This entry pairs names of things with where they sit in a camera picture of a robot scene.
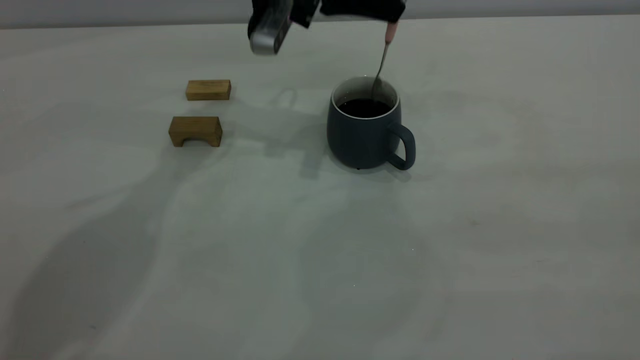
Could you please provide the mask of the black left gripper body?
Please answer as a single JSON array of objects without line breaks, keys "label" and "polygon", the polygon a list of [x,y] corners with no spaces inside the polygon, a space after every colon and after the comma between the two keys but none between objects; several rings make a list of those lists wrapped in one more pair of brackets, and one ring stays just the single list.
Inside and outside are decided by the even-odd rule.
[{"label": "black left gripper body", "polygon": [[350,3],[350,0],[293,0],[289,21],[309,29],[317,12],[324,17],[340,16],[350,8]]}]

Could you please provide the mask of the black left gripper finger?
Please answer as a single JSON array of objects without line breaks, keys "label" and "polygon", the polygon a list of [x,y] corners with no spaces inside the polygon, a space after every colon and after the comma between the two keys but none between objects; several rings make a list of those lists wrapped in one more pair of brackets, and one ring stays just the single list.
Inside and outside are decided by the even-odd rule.
[{"label": "black left gripper finger", "polygon": [[406,0],[350,0],[347,14],[386,23],[397,23],[406,7]]}]

